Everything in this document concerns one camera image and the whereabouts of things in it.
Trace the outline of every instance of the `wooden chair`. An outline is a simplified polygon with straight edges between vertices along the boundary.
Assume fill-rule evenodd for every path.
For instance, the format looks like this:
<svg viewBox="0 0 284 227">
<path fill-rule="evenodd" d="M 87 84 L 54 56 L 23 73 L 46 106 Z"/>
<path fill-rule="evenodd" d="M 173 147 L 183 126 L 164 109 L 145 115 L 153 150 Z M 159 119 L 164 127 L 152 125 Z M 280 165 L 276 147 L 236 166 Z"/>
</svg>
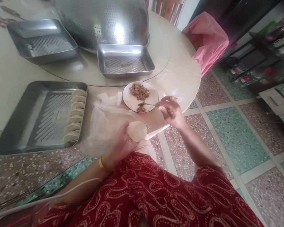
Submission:
<svg viewBox="0 0 284 227">
<path fill-rule="evenodd" d="M 146 8 L 148 9 L 149 0 L 145 0 L 145 2 L 146 2 Z"/>
<path fill-rule="evenodd" d="M 157 0 L 156 13 L 177 26 L 186 0 Z"/>
</svg>

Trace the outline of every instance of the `pink chair cover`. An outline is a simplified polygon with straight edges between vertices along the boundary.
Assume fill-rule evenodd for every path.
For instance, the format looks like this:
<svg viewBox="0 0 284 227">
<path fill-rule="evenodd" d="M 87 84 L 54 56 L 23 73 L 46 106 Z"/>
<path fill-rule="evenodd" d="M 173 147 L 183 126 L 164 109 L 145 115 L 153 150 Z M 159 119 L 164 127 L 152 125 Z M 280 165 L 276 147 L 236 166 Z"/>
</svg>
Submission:
<svg viewBox="0 0 284 227">
<path fill-rule="evenodd" d="M 228 47 L 229 40 L 227 34 L 207 12 L 202 12 L 196 16 L 183 30 L 192 42 L 194 47 L 199 47 L 194 59 L 201 65 L 202 76 L 219 58 L 223 51 Z"/>
</svg>

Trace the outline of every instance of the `spoon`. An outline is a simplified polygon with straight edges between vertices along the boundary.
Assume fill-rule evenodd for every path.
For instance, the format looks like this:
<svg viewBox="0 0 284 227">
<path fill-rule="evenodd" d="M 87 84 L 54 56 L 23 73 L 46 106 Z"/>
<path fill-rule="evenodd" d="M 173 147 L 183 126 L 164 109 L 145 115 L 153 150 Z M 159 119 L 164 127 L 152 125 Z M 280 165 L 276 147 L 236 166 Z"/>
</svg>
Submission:
<svg viewBox="0 0 284 227">
<path fill-rule="evenodd" d="M 138 104 L 138 106 L 144 106 L 144 105 L 156 106 L 156 105 L 154 105 L 154 104 L 148 104 L 148 103 L 146 103 L 146 102 L 141 102 L 141 103 Z"/>
</svg>

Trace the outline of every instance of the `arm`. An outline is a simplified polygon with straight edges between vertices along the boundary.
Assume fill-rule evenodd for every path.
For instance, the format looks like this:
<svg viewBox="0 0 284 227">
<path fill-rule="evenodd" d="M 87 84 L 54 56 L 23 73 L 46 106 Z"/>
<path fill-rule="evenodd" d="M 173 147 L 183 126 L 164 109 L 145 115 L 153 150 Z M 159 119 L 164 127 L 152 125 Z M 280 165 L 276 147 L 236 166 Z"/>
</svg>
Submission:
<svg viewBox="0 0 284 227">
<path fill-rule="evenodd" d="M 156 106 L 161 110 L 167 123 L 180 132 L 187 152 L 196 166 L 213 165 L 221 167 L 220 161 L 213 152 L 186 123 L 181 107 L 175 97 L 166 96 Z"/>
<path fill-rule="evenodd" d="M 106 170 L 113 170 L 117 164 L 127 157 L 137 146 L 137 143 L 132 141 L 126 133 L 128 126 L 129 122 L 126 121 L 116 133 L 109 150 L 103 153 L 102 164 Z M 111 172 L 107 172 L 100 168 L 99 159 L 100 157 L 76 176 L 63 190 L 61 190 L 60 193 L 65 193 L 89 179 L 100 178 L 102 181 L 105 180 Z M 100 181 L 92 181 L 83 184 L 73 192 L 58 199 L 56 203 L 64 202 L 72 205 L 81 204 L 93 195 L 100 184 Z"/>
</svg>

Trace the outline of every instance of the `yellow bracelet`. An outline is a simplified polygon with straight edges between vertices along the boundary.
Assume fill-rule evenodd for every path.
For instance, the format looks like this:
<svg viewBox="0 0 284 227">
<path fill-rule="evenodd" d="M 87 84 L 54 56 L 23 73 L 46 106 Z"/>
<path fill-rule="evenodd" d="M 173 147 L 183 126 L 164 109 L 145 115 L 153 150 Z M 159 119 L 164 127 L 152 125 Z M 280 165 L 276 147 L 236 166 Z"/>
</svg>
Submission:
<svg viewBox="0 0 284 227">
<path fill-rule="evenodd" d="M 115 168 L 113 168 L 113 170 L 107 170 L 103 164 L 102 164 L 102 156 L 100 156 L 100 159 L 99 159 L 99 166 L 101 169 L 103 169 L 105 172 L 113 172 Z"/>
</svg>

